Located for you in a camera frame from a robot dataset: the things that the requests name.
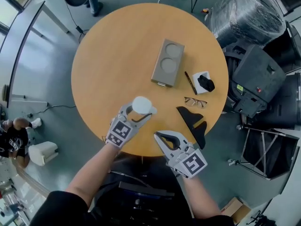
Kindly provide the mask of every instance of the round wooden table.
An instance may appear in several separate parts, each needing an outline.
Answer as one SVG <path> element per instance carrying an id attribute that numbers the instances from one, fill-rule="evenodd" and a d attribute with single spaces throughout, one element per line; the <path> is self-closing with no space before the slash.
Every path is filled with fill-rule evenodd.
<path id="1" fill-rule="evenodd" d="M 163 88 L 151 76 L 164 39 L 185 46 L 176 84 Z M 215 90 L 195 95 L 184 71 L 209 71 Z M 195 139 L 176 109 L 184 97 L 207 101 L 204 109 L 188 108 L 207 121 L 206 133 L 221 115 L 228 91 L 228 69 L 213 34 L 194 16 L 175 7 L 143 3 L 118 9 L 96 23 L 76 52 L 71 75 L 77 109 L 87 126 L 101 139 L 122 105 L 144 96 L 158 113 L 129 141 L 123 151 L 140 156 L 161 156 L 154 139 L 157 130 L 181 132 Z"/>

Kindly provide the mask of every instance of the gray box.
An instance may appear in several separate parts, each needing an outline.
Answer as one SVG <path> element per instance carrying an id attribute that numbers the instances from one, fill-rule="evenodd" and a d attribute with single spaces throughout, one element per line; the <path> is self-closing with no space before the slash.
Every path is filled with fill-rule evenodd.
<path id="1" fill-rule="evenodd" d="M 184 45 L 165 39 L 151 81 L 161 86 L 174 86 L 183 52 Z"/>

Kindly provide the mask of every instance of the gray floor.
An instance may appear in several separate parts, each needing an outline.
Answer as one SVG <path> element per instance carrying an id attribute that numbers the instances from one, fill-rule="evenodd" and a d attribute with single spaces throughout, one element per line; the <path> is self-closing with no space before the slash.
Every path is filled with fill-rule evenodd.
<path id="1" fill-rule="evenodd" d="M 101 16 L 96 18 L 84 6 L 70 8 L 74 20 L 82 29 L 91 28 L 102 16 L 123 6 L 158 0 L 100 1 L 104 3 L 104 7 Z M 215 1 L 198 0 L 193 15 L 203 21 L 204 15 L 200 10 L 209 8 Z M 190 0 L 162 0 L 162 3 L 190 11 Z M 50 105 L 74 105 L 71 69 L 79 34 L 75 31 L 75 25 L 63 0 L 46 0 L 46 4 L 71 33 L 64 34 L 46 16 L 39 17 L 34 27 L 45 34 L 46 38 L 41 39 L 33 33 L 29 35 L 20 58 L 13 92 L 48 101 Z M 12 104 L 8 117 L 13 119 L 34 111 L 34 108 Z M 30 163 L 26 171 L 50 191 L 64 190 L 76 172 L 102 147 L 103 142 L 85 125 L 76 108 L 54 108 L 39 114 L 39 117 L 43 120 L 43 126 L 36 130 L 37 141 L 49 140 L 56 143 L 59 146 L 59 155 L 44 167 Z M 233 196 L 241 197 L 251 207 L 262 204 L 278 194 L 285 179 L 282 177 L 267 181 L 241 167 L 228 166 L 227 159 L 238 158 L 242 150 L 245 134 L 235 129 L 239 123 L 237 114 L 221 115 L 206 136 L 203 153 L 209 165 L 200 177 L 220 207 Z"/>

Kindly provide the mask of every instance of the black pen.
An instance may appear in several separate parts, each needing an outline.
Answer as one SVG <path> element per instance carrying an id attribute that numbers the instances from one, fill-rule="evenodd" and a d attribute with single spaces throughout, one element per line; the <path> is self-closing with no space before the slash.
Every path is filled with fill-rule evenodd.
<path id="1" fill-rule="evenodd" d="M 190 78 L 189 78 L 189 75 L 187 74 L 187 72 L 185 71 L 185 75 L 186 75 L 186 77 L 187 77 L 187 79 L 188 79 L 188 81 L 189 81 L 189 84 L 191 85 L 191 87 L 192 87 L 192 89 L 193 89 L 193 92 L 194 92 L 194 94 L 198 94 L 197 93 L 197 90 L 196 90 L 196 88 L 194 88 L 194 86 L 193 86 L 193 84 L 192 84 L 192 82 L 191 82 L 191 80 L 190 80 Z"/>

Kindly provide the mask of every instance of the white trash bin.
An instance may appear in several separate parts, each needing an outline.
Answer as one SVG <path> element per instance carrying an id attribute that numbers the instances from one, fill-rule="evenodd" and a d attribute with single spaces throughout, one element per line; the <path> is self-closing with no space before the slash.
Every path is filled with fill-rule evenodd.
<path id="1" fill-rule="evenodd" d="M 28 153 L 33 163 L 44 166 L 58 155 L 56 149 L 57 145 L 55 143 L 46 141 L 37 145 L 31 145 L 28 148 Z"/>

